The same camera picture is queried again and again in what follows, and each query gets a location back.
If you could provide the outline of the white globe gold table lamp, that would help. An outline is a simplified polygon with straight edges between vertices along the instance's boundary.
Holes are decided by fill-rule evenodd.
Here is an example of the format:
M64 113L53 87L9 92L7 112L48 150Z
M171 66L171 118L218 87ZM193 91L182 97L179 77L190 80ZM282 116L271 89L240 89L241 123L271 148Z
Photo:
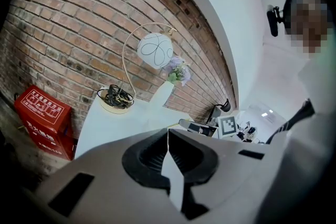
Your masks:
M106 111L113 114L125 114L129 112L131 107L134 105L137 93L125 64L125 49L129 39L135 34L136 31L146 26L152 25L163 26L165 27L165 30L159 33L149 33L142 37L137 45L137 55L143 62L145 62L153 69L161 69L170 62L173 56L173 45L171 41L171 36L177 30L170 25L158 22L146 23L137 27L126 38L122 47L121 54L123 70L122 82L127 81L133 93L129 94L124 91L122 84L120 86L111 84L107 89L98 90L97 96L99 98L100 105Z

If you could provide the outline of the purple flower bunch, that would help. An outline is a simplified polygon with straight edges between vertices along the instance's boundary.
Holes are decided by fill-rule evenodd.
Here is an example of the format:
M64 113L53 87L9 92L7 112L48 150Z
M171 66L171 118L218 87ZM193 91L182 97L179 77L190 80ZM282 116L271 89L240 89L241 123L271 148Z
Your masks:
M167 72L167 81L172 84L180 82L185 86L191 79L189 64L179 56L173 56L164 69Z

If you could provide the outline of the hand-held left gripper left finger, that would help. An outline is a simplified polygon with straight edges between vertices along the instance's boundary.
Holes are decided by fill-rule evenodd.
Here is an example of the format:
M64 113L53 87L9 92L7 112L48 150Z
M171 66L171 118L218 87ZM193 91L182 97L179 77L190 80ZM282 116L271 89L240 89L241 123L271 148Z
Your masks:
M42 182L30 198L56 224L181 224L163 189L135 182L122 166L131 145L154 131L85 152Z

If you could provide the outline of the white table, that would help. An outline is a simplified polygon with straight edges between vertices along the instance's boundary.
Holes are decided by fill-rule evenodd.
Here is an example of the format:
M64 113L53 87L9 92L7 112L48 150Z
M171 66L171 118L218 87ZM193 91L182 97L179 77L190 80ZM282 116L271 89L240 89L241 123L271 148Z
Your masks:
M97 146L117 141L134 144L168 127L186 131L179 121L192 119L187 113L165 107L148 116L148 107L148 102L136 99L128 112L113 114L102 107L100 97L96 96L82 126L75 159Z

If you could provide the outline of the black office chair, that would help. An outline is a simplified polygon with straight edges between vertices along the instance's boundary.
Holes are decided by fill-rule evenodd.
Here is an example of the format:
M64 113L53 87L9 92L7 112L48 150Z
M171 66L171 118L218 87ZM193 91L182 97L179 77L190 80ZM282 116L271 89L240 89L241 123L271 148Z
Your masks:
M206 124L211 125L213 122L216 122L216 119L220 116L228 115L231 110L231 104L228 99L224 104L215 104L208 116Z

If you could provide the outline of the white vase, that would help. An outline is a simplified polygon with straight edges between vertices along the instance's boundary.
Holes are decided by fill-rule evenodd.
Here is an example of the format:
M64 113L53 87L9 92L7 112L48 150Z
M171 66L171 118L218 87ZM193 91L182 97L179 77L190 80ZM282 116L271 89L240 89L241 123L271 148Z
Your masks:
M174 88L174 84L165 81L155 92L152 99L148 103L147 112L150 114L156 114L160 111L166 101L169 99Z

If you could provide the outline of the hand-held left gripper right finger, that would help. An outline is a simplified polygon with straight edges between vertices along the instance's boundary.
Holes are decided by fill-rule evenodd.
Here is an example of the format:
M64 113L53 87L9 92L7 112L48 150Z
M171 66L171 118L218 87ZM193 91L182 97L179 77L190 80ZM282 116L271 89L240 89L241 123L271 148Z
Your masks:
M209 223L215 208L233 200L238 190L264 196L284 151L286 135L271 144L219 140L168 130L168 224Z

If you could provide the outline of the red fire equipment box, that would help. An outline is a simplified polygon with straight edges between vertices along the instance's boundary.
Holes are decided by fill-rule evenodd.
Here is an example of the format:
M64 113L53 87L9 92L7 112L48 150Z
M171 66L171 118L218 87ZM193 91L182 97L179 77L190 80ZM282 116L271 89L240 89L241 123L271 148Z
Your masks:
M24 93L14 94L14 107L39 149L68 161L73 160L75 138L69 105L37 86L30 86Z

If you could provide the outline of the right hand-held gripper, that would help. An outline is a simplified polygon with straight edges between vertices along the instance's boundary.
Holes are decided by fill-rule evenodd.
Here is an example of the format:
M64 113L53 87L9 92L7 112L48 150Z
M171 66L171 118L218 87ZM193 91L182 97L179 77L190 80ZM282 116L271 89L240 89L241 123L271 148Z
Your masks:
M238 133L234 116L219 116L211 119L206 124L180 119L179 125L187 129L189 132L217 139L230 137Z

